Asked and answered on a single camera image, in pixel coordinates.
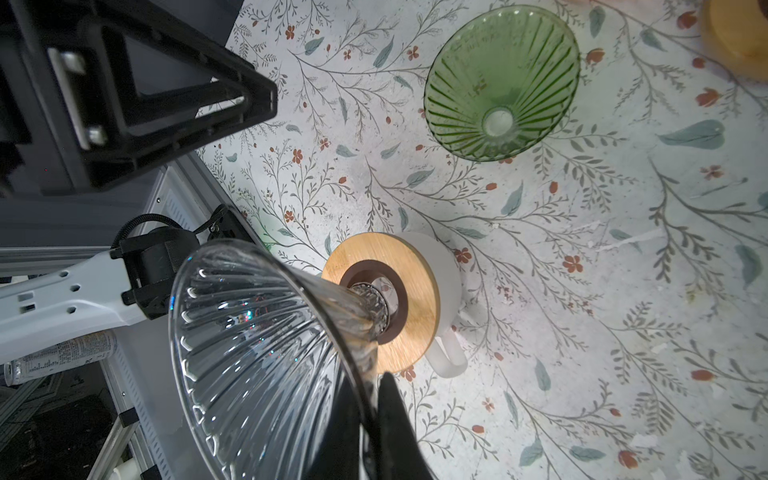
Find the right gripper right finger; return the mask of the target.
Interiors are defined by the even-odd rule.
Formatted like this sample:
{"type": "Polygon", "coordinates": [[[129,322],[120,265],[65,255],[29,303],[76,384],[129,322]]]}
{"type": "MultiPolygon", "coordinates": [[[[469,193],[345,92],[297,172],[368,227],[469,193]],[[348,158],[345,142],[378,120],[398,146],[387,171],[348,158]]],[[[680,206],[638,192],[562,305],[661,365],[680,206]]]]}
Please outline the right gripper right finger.
{"type": "Polygon", "coordinates": [[[378,392],[377,479],[432,479],[404,407],[394,376],[381,377],[378,392]]]}

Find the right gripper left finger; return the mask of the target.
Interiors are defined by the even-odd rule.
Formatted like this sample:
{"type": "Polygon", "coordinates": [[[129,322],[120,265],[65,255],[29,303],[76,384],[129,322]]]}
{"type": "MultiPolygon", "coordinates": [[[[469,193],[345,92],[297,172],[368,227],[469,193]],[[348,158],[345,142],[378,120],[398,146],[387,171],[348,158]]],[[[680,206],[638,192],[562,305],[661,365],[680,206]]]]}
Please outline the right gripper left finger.
{"type": "Polygon", "coordinates": [[[344,379],[312,465],[312,480],[357,480],[360,477],[360,412],[351,382],[344,379]]]}

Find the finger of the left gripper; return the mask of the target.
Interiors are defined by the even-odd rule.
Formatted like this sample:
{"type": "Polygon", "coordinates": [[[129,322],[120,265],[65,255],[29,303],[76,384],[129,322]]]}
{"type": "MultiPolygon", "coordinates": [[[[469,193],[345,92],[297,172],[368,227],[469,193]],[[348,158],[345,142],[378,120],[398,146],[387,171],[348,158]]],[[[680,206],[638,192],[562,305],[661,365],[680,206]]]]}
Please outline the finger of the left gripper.
{"type": "Polygon", "coordinates": [[[42,192],[99,192],[273,119],[276,84],[149,1],[11,5],[11,167],[42,192]],[[139,91],[134,41],[207,81],[139,91]]]}

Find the frosted white glass mug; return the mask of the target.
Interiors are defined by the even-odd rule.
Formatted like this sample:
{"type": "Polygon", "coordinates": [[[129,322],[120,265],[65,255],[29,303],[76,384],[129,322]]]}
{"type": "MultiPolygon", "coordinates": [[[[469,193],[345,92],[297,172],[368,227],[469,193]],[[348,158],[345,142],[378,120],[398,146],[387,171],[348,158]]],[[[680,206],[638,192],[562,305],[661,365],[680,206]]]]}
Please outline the frosted white glass mug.
{"type": "Polygon", "coordinates": [[[466,371],[468,360],[452,330],[454,320],[461,313],[463,296],[455,256],[441,242],[425,234],[405,232],[398,234],[398,237],[424,258],[437,284],[440,313],[435,336],[425,357],[437,375],[457,377],[466,371]]]}

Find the grey clear glass dripper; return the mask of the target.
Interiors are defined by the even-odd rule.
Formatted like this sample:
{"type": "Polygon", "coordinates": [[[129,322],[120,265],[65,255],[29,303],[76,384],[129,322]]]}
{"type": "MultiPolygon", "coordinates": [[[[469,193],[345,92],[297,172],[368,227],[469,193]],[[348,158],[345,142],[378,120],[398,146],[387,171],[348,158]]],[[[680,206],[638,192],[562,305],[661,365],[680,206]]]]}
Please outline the grey clear glass dripper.
{"type": "Polygon", "coordinates": [[[386,300],[240,240],[182,264],[172,288],[174,376],[192,436],[217,479],[303,479],[335,433],[356,453],[375,426],[386,300]]]}

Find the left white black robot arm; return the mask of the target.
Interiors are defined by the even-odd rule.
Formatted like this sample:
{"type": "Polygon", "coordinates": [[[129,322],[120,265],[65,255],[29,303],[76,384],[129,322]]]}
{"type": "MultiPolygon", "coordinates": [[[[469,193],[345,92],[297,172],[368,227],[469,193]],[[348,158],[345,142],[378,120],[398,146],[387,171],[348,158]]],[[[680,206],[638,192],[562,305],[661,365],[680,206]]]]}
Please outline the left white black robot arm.
{"type": "MultiPolygon", "coordinates": [[[[151,1],[1,5],[1,193],[104,193],[273,119],[276,84],[151,1]]],[[[1,359],[163,316],[196,235],[161,215],[1,291],[1,359]]]]}

